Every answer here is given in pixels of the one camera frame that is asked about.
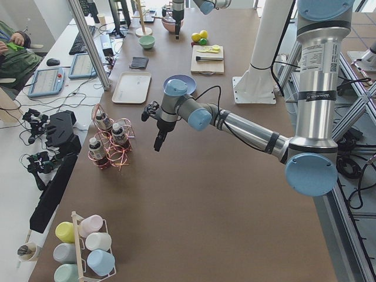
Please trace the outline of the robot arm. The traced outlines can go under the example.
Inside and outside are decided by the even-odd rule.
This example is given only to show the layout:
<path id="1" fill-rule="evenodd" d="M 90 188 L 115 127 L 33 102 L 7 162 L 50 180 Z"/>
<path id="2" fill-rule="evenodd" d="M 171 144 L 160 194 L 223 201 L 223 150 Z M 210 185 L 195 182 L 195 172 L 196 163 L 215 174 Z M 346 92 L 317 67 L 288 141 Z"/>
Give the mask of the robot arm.
<path id="1" fill-rule="evenodd" d="M 231 0 L 194 0 L 193 1 L 204 15 L 208 15 L 214 9 L 226 9 L 230 6 Z M 180 37 L 181 21 L 184 19 L 184 0 L 172 0 L 172 17 L 175 20 L 175 39 Z"/>
<path id="2" fill-rule="evenodd" d="M 284 163 L 289 185 L 307 196 L 328 193 L 337 181 L 338 146 L 333 139 L 333 114 L 342 40 L 349 34 L 352 1 L 267 1 L 258 29 L 250 67 L 235 79 L 238 103 L 273 100 L 268 80 L 291 14 L 298 12 L 297 41 L 302 47 L 297 93 L 295 135 L 287 138 L 217 104 L 199 103 L 182 80 L 171 79 L 161 103 L 152 102 L 142 120 L 154 118 L 159 130 L 154 149 L 159 150 L 178 119 L 201 131 L 208 125 L 225 131 L 247 146 Z"/>

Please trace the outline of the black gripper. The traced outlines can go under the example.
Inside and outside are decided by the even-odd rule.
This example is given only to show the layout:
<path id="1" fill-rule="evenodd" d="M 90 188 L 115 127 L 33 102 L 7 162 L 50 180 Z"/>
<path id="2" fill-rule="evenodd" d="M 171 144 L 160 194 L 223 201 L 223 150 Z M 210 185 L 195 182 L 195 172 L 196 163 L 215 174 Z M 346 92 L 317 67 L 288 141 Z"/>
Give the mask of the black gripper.
<path id="1" fill-rule="evenodd" d="M 167 134 L 175 127 L 176 114 L 166 112 L 156 101 L 153 101 L 145 106 L 141 115 L 141 120 L 142 122 L 145 122 L 150 117 L 157 120 L 157 128 L 159 129 L 159 132 L 155 139 L 154 150 L 159 152 Z"/>
<path id="2" fill-rule="evenodd" d="M 180 27 L 181 27 L 181 21 L 184 19 L 184 12 L 183 11 L 173 11 L 172 12 L 172 17 L 175 20 L 175 30 L 174 32 L 177 33 L 175 34 L 175 39 L 180 38 Z"/>

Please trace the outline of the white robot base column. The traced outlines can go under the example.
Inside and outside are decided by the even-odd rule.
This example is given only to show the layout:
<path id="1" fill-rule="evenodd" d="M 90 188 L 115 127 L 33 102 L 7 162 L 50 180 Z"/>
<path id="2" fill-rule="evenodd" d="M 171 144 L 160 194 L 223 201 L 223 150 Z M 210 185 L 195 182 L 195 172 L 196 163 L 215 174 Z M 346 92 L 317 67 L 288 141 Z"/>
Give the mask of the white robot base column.
<path id="1" fill-rule="evenodd" d="M 236 104 L 275 104 L 271 71 L 283 33 L 290 22 L 295 2 L 266 1 L 251 54 L 250 66 L 243 76 L 234 77 L 233 93 Z"/>

